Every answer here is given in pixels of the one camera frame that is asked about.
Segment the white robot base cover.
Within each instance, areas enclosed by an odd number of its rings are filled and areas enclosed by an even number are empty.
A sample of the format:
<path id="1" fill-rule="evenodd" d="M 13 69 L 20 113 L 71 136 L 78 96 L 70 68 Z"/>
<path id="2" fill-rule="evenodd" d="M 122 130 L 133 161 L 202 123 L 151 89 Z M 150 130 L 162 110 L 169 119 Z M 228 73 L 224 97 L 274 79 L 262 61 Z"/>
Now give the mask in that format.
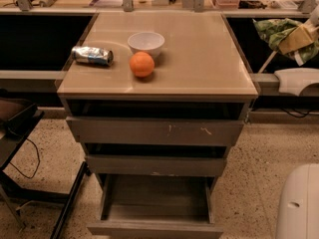
<path id="1" fill-rule="evenodd" d="M 319 84 L 319 70 L 312 68 L 291 68 L 274 73 L 279 80 L 278 91 L 281 94 L 299 96 L 304 89 Z"/>

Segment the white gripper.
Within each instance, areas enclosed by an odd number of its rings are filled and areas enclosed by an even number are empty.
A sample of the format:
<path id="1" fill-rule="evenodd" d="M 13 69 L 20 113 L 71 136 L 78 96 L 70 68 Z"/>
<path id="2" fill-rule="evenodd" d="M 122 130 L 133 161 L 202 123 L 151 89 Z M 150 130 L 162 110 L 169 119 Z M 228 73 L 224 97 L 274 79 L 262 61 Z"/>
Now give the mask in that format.
<path id="1" fill-rule="evenodd" d="M 297 27 L 292 33 L 290 33 L 284 40 L 280 42 L 278 48 L 283 55 L 304 48 L 316 40 L 315 27 L 319 26 L 319 5 L 317 5 L 316 8 L 310 13 L 305 24 Z"/>

